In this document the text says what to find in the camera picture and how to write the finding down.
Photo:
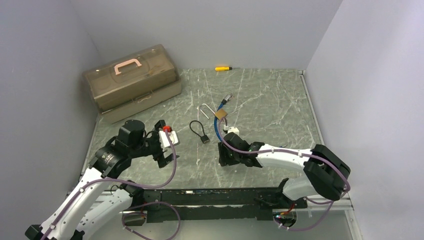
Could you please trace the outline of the brass padlock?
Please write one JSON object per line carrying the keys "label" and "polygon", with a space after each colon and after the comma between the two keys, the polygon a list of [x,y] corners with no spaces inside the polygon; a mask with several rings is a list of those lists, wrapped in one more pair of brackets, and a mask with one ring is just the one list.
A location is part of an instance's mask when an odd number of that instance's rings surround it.
{"label": "brass padlock", "polygon": [[209,105],[207,105],[206,103],[201,104],[198,107],[198,110],[206,117],[206,119],[211,119],[212,118],[212,114],[214,115],[215,118],[218,118],[219,120],[221,120],[222,118],[225,118],[228,113],[223,110],[223,109],[219,109],[219,110],[213,110]]}

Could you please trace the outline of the blue cable lock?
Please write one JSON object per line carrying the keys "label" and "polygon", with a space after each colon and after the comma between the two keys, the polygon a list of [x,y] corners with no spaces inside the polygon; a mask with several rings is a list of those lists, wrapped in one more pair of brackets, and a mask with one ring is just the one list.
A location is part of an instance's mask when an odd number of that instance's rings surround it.
{"label": "blue cable lock", "polygon": [[[234,98],[234,95],[232,94],[232,93],[230,93],[230,94],[227,94],[222,100],[221,100],[221,103],[220,103],[220,105],[218,106],[218,108],[216,109],[216,112],[218,111],[218,110],[220,110],[227,102],[229,102],[231,99],[233,99]],[[215,134],[216,134],[216,136],[217,136],[217,138],[218,138],[218,140],[221,142],[222,141],[222,138],[221,138],[221,136],[220,136],[220,131],[218,130],[218,118],[216,117],[216,116],[214,116],[214,119],[213,119],[213,126],[214,126],[214,131],[215,131]]]}

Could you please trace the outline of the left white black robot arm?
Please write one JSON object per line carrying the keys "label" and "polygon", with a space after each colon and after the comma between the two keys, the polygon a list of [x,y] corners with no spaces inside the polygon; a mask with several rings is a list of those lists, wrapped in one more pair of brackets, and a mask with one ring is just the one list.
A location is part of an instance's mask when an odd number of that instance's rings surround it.
{"label": "left white black robot arm", "polygon": [[162,184],[145,185],[119,179],[135,158],[152,156],[159,168],[176,165],[177,133],[164,120],[146,132],[142,121],[127,120],[89,162],[76,187],[60,207],[43,223],[28,227],[24,235],[29,240],[88,240],[113,216],[126,209],[139,209],[146,189],[168,185],[175,176]]}

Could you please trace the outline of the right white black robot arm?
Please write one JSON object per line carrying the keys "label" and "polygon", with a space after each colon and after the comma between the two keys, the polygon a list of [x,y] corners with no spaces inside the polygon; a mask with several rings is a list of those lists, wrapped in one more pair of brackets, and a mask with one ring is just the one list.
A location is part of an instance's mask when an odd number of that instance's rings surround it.
{"label": "right white black robot arm", "polygon": [[338,201],[351,189],[350,167],[322,144],[307,149],[289,149],[258,141],[248,143],[230,132],[218,143],[218,152],[222,167],[242,164],[300,172],[300,177],[283,179],[278,185],[275,200],[282,208],[313,195]]}

